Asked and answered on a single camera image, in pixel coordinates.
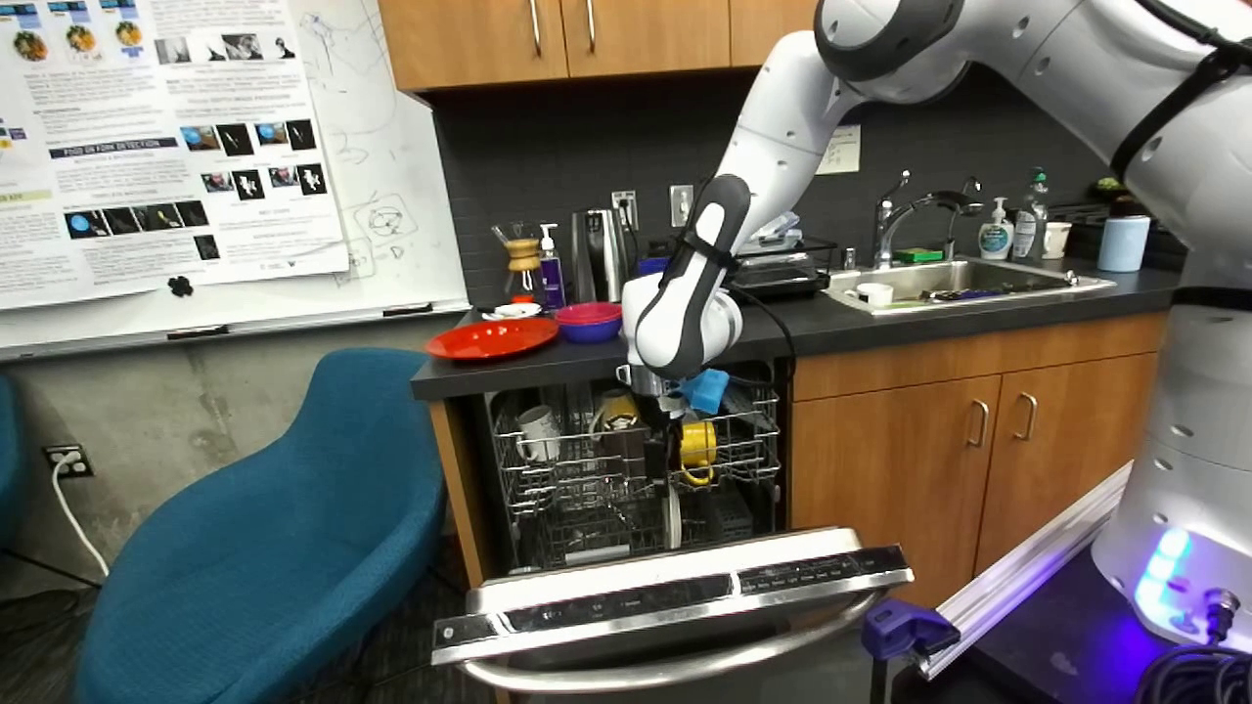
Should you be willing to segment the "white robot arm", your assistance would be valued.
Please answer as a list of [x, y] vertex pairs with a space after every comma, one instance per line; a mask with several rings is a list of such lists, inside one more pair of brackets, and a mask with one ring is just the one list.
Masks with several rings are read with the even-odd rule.
[[1188, 248], [1155, 429], [1240, 453], [1252, 429], [1248, 0], [816, 0], [758, 68], [678, 262], [626, 287], [626, 359], [678, 380], [739, 342], [728, 259], [807, 197], [846, 113], [987, 68], [1086, 146]]

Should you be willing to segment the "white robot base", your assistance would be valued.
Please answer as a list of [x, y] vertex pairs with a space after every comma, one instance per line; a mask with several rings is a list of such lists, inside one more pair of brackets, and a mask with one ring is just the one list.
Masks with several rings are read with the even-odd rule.
[[1252, 84], [1183, 109], [1128, 170], [1184, 244], [1159, 386], [1093, 558], [1162, 637], [1248, 646], [1252, 608]]

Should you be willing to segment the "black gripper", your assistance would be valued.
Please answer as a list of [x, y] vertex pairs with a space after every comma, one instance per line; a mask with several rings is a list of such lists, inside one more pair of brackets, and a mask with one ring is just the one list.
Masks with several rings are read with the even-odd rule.
[[678, 380], [646, 376], [638, 397], [643, 397], [653, 441], [678, 441], [679, 428], [694, 418], [694, 403], [685, 401], [685, 386]]

